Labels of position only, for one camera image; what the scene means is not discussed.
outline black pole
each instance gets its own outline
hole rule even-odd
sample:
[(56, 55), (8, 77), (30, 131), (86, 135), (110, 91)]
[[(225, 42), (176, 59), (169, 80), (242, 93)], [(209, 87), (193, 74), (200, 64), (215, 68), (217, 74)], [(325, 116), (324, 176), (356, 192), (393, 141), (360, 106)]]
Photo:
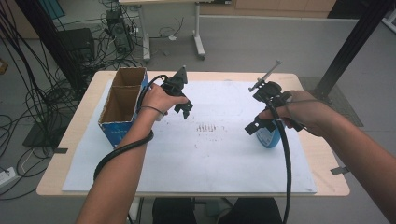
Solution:
[(30, 22), (41, 41), (46, 46), (54, 61), (64, 73), (64, 76), (75, 91), (78, 100), (82, 98), (88, 84), (81, 75), (81, 71), (76, 62), (71, 58), (61, 39), (57, 35), (57, 30), (52, 19), (40, 5), (38, 0), (15, 0)]
[(358, 54), (361, 47), (373, 33), (377, 25), (388, 12), (393, 0), (372, 0), (361, 15), (343, 47), (338, 51), (323, 78), (314, 89), (319, 99), (326, 99), (338, 79)]

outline cardboard box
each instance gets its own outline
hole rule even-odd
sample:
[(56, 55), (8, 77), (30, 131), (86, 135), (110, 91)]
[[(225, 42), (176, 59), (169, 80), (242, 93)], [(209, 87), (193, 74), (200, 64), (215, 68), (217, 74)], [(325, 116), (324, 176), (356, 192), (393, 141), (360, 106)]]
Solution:
[(120, 68), (117, 71), (99, 118), (99, 126), (113, 147), (117, 147), (133, 125), (137, 98), (148, 84), (144, 67)]

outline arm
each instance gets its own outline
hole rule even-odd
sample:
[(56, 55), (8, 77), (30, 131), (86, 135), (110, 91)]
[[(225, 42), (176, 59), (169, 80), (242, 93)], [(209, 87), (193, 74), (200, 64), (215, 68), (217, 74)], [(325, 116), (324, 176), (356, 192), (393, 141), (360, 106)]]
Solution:
[[(378, 143), (306, 91), (292, 91), (292, 103), (277, 109), (280, 117), (295, 119), (321, 135), (358, 179), (391, 223), (396, 223), (396, 158)], [(269, 111), (260, 113), (270, 119)]]
[[(186, 97), (168, 96), (161, 87), (153, 84), (142, 105), (167, 111), (173, 105), (185, 104)], [(119, 147), (149, 135), (159, 112), (144, 107), (134, 125), (122, 139)], [(147, 145), (143, 145), (109, 161), (92, 185), (78, 216), (77, 223), (125, 223), (137, 189)]]

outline power strip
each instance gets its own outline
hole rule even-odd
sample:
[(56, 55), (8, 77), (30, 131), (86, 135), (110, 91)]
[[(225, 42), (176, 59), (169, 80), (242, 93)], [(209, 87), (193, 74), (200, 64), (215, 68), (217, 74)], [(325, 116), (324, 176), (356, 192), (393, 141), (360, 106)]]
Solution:
[(8, 184), (9, 182), (13, 181), (14, 179), (18, 178), (15, 174), (15, 170), (13, 167), (9, 167), (6, 171), (0, 173), (0, 188)]

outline dark pants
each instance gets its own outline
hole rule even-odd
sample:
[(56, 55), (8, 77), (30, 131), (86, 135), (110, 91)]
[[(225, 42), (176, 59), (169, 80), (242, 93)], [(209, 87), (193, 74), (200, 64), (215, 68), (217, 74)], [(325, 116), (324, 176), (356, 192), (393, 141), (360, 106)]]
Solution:
[[(156, 198), (152, 207), (153, 224), (197, 224), (189, 198)], [(219, 224), (280, 224), (274, 198), (239, 198)]]

